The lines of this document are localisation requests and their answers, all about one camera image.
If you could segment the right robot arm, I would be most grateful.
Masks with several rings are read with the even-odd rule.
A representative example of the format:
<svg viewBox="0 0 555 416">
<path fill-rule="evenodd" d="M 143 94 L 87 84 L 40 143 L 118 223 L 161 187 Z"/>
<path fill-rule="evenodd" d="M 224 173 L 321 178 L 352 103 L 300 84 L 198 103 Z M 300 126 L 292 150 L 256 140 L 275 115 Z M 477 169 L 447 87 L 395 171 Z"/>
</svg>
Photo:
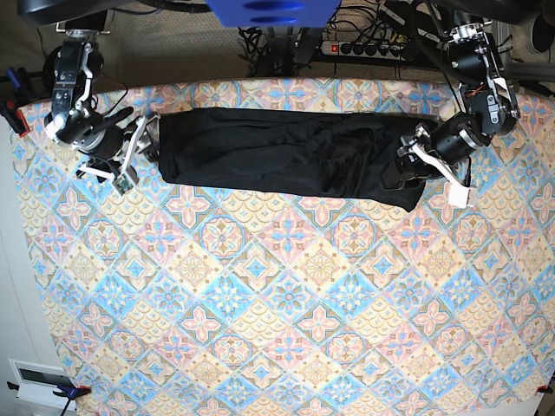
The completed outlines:
<svg viewBox="0 0 555 416">
<path fill-rule="evenodd" d="M 51 108 L 44 120 L 45 133 L 55 143 L 99 160 L 119 159 L 131 138 L 130 130 L 118 123 L 133 109 L 102 114 L 94 100 L 93 85 L 104 65 L 97 39 L 109 33 L 112 16 L 101 11 L 58 23 L 56 29 L 66 38 L 49 56 Z"/>
</svg>

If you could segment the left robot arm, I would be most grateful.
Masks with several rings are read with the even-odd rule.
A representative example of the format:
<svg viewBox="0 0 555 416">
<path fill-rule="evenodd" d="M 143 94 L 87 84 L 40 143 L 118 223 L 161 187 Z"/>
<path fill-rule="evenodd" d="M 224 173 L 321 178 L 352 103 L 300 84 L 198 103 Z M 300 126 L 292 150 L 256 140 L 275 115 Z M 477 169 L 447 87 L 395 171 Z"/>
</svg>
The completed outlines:
<svg viewBox="0 0 555 416">
<path fill-rule="evenodd" d="M 421 52 L 446 78 L 458 81 L 454 98 L 459 111 L 437 127 L 420 124 L 401 138 L 381 176 L 387 191 L 439 178 L 469 188 L 473 154 L 489 146 L 494 136 L 510 133 L 520 117 L 499 48 L 485 29 L 488 22 L 455 7 L 424 4 L 420 12 L 420 2 L 413 1 L 403 21 Z"/>
</svg>

